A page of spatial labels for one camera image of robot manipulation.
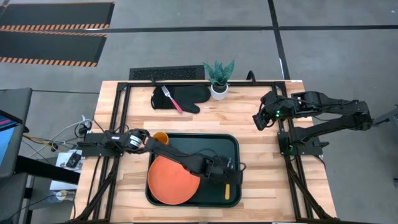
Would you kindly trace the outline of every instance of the dark green tray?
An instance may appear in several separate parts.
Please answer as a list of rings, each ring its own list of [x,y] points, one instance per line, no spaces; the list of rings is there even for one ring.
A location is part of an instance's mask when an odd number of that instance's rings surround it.
[[[236,138],[229,134],[182,134],[167,133],[170,139],[170,145],[182,152],[191,154],[200,149],[209,148],[217,152],[220,156],[233,158],[235,168],[239,169],[239,144]],[[208,156],[214,156],[210,151],[201,152]],[[155,160],[156,155],[151,154],[149,166]],[[148,201],[153,205],[166,205],[158,201],[146,184],[145,195]],[[180,204],[173,206],[198,206],[198,207],[233,207],[240,201],[242,188],[240,185],[231,185],[229,188],[229,200],[225,200],[225,184],[213,182],[208,179],[201,179],[199,188],[193,197]]]

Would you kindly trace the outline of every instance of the black mat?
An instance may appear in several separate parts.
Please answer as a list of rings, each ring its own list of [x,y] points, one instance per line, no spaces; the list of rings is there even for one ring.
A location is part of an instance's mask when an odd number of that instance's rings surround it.
[[[0,62],[95,67],[106,35],[1,31]]]
[[[107,28],[113,2],[9,4],[0,17],[7,30]]]
[[[204,80],[203,65],[130,68],[129,80]]]

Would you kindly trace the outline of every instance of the wire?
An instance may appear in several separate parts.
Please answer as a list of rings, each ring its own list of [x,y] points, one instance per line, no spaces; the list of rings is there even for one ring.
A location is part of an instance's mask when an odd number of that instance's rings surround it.
[[[346,102],[346,103],[332,103],[332,104],[325,104],[325,105],[323,105],[323,104],[312,103],[312,102],[309,102],[309,101],[306,101],[306,100],[301,100],[301,99],[296,99],[296,98],[283,97],[282,99],[284,99],[284,100],[294,100],[294,101],[298,101],[298,102],[302,102],[302,103],[307,103],[307,104],[315,105],[315,106],[319,106],[319,107],[339,106],[339,105],[341,106],[341,105],[347,105],[347,104],[350,104],[350,103],[358,102],[358,100],[351,100],[351,101]]]
[[[67,126],[66,128],[62,129],[58,134],[56,134],[54,137],[50,138],[50,140],[53,141],[56,137],[58,137],[60,134],[62,134],[62,133],[63,133],[65,130],[67,130],[68,128],[74,127],[75,125],[80,124],[80,123],[83,123],[83,122],[86,122],[86,121],[92,121],[92,120],[90,120],[90,119],[84,119],[83,121],[79,121],[79,122],[73,123],[73,124]],[[41,147],[37,152],[35,152],[35,153],[33,153],[32,155],[30,155],[28,158],[31,158],[32,156],[36,155],[36,154],[39,153],[41,150],[43,150],[45,147],[46,147],[46,146]]]
[[[26,143],[24,140],[22,140],[22,142],[27,144],[33,151],[37,152],[37,150],[34,149],[30,144]],[[49,162],[43,155],[41,155],[40,153],[38,153],[38,155],[41,156],[48,164],[52,165],[51,162]]]
[[[244,162],[240,162],[239,164],[243,165],[243,169],[241,169],[240,171],[244,171],[246,169],[247,165]]]
[[[212,149],[208,149],[208,148],[206,148],[206,149],[200,149],[200,150],[197,151],[197,152],[194,152],[194,153],[192,153],[192,154],[187,154],[187,155],[177,155],[177,154],[174,154],[174,152],[169,152],[169,153],[171,153],[171,154],[173,154],[174,156],[177,156],[177,157],[191,157],[191,156],[197,155],[197,154],[199,154],[199,152],[203,152],[203,151],[210,151],[210,152],[214,153],[214,155],[216,155],[216,156],[218,157],[219,160],[221,160],[221,157],[217,154],[216,151],[214,151],[214,150],[212,150]]]
[[[45,145],[45,146],[47,146],[47,147],[50,147],[50,148],[52,148],[53,150],[58,151],[58,152],[63,152],[63,151],[57,149],[57,148],[54,146],[54,143],[56,143],[56,144],[58,144],[58,145],[61,145],[61,146],[65,147],[65,148],[67,148],[67,149],[76,149],[76,146],[75,146],[74,144],[68,143],[68,142],[66,142],[66,141],[64,141],[64,142],[61,142],[61,141],[51,141],[51,140],[48,140],[48,139],[37,138],[37,137],[28,136],[28,135],[24,135],[24,137],[27,138],[27,139],[29,139],[30,141],[36,143],[36,144],[43,144],[43,145]],[[72,145],[74,148],[68,147],[68,146],[66,146],[66,144]]]
[[[76,125],[76,127],[75,127],[75,130],[74,130],[74,134],[75,134],[75,136],[76,136],[76,138],[78,138],[78,139],[80,139],[80,134],[79,135],[77,135],[76,134],[76,130],[77,130],[77,128],[80,126],[80,123],[78,124],[78,125]]]
[[[70,141],[73,141],[75,139],[78,139],[78,138],[71,138],[71,139],[65,140],[65,142],[70,142]]]
[[[275,121],[272,121],[272,123],[270,125],[267,125],[266,128],[270,128],[275,124]]]
[[[87,198],[87,206],[90,203],[90,198],[91,198],[91,191],[93,190],[93,185],[94,185],[94,179],[95,179],[95,175],[97,173],[97,167],[98,167],[98,163],[100,163],[100,157],[98,157],[97,162],[95,164],[94,167],[94,174],[93,174],[93,179],[91,180],[91,185],[90,185],[90,191],[88,192],[88,198]]]
[[[70,195],[76,196],[75,194],[69,194],[69,195],[67,194],[67,195],[59,195],[59,196],[70,196]],[[37,202],[35,202],[35,203],[26,205],[25,207],[19,209],[19,210],[16,211],[14,214],[12,214],[12,215],[8,218],[8,220],[10,220],[14,215],[16,215],[17,213],[19,213],[19,212],[22,211],[23,209],[28,208],[28,207],[30,207],[31,205],[35,205],[35,204],[37,204],[37,203],[40,203],[40,202],[44,201],[45,199],[47,199],[47,198],[49,198],[49,197],[55,197],[55,196],[56,196],[56,195],[49,195],[49,196],[43,198],[42,200],[39,200],[39,201],[37,201]]]
[[[315,119],[317,119],[317,120],[320,120],[320,121],[331,121],[331,120],[333,120],[333,119],[321,119],[321,118],[319,118],[319,117],[317,117],[317,116],[313,116]]]
[[[124,127],[127,127],[127,131],[125,131],[124,133],[126,133],[130,130],[130,127],[126,124],[124,125]],[[118,131],[120,128],[121,128],[121,125],[118,128],[116,128],[116,130],[114,130],[114,132]]]
[[[72,202],[73,202],[73,219],[76,218],[76,205],[75,205],[75,198],[76,196],[74,196]]]
[[[322,163],[323,163],[323,166],[325,167],[325,169],[326,169],[326,164],[325,164],[325,161],[323,161],[323,159],[321,159],[319,156],[317,156],[317,155],[313,155],[313,156],[315,156],[315,158],[317,158],[319,161],[321,161]]]

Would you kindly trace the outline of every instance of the floor mat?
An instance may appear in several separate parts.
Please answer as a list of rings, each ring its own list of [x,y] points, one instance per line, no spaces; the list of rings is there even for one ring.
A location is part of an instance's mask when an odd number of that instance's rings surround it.
[[[111,22],[114,2],[9,4],[0,17],[0,29],[101,29]]]
[[[0,62],[95,67],[105,34],[0,30]]]

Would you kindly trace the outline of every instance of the orange cup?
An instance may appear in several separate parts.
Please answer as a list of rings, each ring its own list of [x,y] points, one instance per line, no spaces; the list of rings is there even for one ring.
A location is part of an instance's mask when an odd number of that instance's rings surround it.
[[[155,133],[154,139],[158,140],[159,142],[165,145],[169,145],[169,136],[164,132]]]

